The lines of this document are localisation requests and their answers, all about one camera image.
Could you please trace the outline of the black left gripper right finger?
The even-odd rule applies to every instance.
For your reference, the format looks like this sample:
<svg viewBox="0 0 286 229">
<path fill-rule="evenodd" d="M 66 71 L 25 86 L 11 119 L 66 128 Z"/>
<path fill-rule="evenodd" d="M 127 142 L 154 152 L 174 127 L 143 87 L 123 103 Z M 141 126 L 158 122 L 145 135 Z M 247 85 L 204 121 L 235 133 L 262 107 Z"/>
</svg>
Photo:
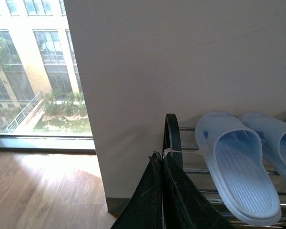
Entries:
<svg viewBox="0 0 286 229">
<path fill-rule="evenodd" d="M 163 156 L 163 213 L 167 229 L 234 229 L 171 156 L 170 148 Z"/>
</svg>

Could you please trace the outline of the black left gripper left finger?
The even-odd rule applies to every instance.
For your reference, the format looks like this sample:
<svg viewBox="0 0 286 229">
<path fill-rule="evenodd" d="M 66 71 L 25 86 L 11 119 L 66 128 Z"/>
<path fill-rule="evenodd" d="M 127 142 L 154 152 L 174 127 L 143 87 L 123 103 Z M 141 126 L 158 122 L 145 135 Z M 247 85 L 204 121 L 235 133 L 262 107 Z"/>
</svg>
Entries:
<svg viewBox="0 0 286 229">
<path fill-rule="evenodd" d="M 154 151 L 128 204 L 118 216 L 113 229 L 161 229 L 162 158 Z"/>
</svg>

